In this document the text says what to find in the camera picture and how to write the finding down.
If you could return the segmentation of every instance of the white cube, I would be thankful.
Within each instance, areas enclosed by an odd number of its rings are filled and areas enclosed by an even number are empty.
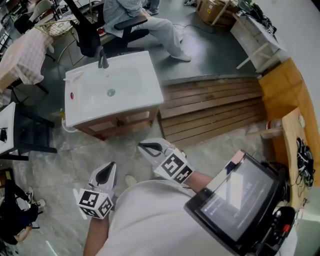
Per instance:
[[[96,192],[87,189],[80,189],[77,205],[85,215],[104,219],[114,205],[107,193]]]
[[[166,180],[182,184],[194,171],[179,149],[175,149],[154,172]]]

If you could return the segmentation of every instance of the chair backrest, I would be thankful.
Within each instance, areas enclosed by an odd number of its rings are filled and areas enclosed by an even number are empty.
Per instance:
[[[30,24],[28,21],[31,15],[31,12],[24,13],[13,23],[13,26],[20,34],[24,34],[28,29],[30,29]]]
[[[36,18],[38,18],[41,14],[44,14],[46,11],[51,9],[53,5],[49,0],[40,1],[34,8],[33,14],[30,17],[30,21],[33,22]]]
[[[100,36],[94,25],[81,13],[73,0],[64,0],[74,14],[78,23],[71,21],[78,35],[78,45],[81,53],[87,57],[94,57],[97,48],[101,45]]]

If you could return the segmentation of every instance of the wire basket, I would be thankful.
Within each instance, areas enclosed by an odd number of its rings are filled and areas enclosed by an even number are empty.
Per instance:
[[[58,37],[68,33],[72,29],[70,21],[78,23],[76,17],[73,14],[69,14],[60,20],[36,25],[35,28],[50,37]]]

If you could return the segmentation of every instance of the seated person in black clothing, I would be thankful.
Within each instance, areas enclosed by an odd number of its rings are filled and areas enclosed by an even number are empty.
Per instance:
[[[31,204],[30,209],[21,210],[15,195]],[[33,195],[32,187],[25,193],[12,180],[5,182],[4,197],[0,198],[0,238],[8,244],[16,245],[26,239],[38,217],[38,209],[46,205],[43,199],[34,202]]]

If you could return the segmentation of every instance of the white t-shirt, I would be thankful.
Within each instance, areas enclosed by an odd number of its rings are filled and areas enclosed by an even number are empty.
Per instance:
[[[116,202],[97,256],[231,256],[184,210],[190,198],[167,180],[128,188]]]

